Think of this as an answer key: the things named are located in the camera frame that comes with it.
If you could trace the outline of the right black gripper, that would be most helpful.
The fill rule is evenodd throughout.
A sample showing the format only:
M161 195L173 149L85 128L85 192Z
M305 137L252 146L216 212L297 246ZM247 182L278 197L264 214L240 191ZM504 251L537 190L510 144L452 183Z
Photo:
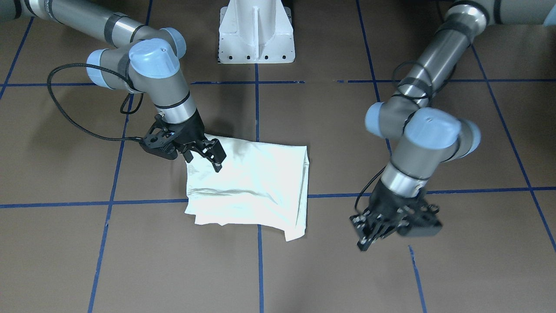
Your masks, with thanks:
M207 139L205 135L205 125L202 121L199 111L181 123L183 129L179 132L179 136L175 142L178 144L178 151L183 155L186 163L193 161L193 153L207 159L219 173L222 169L222 163L226 159L221 142L218 139Z

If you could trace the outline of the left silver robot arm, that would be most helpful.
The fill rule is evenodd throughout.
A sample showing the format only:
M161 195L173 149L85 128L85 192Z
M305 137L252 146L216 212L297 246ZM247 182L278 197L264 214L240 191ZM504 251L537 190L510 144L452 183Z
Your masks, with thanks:
M376 185L365 210L349 220L367 251L377 240L400 236L434 236L442 223L439 207L427 202L425 186L441 163L461 159L478 148L479 127L433 107L463 53L488 26L555 25L553 0L455 0L431 43L395 92L371 105L364 124L370 133L397 140L389 162L371 179Z

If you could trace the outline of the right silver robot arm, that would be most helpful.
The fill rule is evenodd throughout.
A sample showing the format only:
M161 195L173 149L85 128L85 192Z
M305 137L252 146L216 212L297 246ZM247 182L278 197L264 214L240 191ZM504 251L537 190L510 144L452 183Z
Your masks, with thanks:
M38 17L64 24L111 48L92 52L85 63L70 63L53 69L47 77L48 93L58 111L75 127L101 140L114 141L87 130L64 111L54 95L52 80L64 69L86 69L92 83L110 90L127 92L120 112L127 110L130 97L145 94L153 101L157 114L143 137L120 137L134 141L160 158L173 160L182 154L191 162L194 154L207 159L220 172L226 153L218 139L207 139L205 126L181 71L180 59L186 53L186 41L174 28L154 29L119 12L113 12L87 0L3 0L1 21Z

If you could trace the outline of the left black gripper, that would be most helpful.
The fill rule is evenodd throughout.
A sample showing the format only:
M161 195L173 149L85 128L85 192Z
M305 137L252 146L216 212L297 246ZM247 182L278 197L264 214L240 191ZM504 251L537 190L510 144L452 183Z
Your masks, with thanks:
M369 197L367 208L363 212L356 210L356 214L350 216L350 222L359 236L359 250L365 252L376 240L384 239L395 232L408 214L405 207L416 204L417 196L399 196L380 180Z

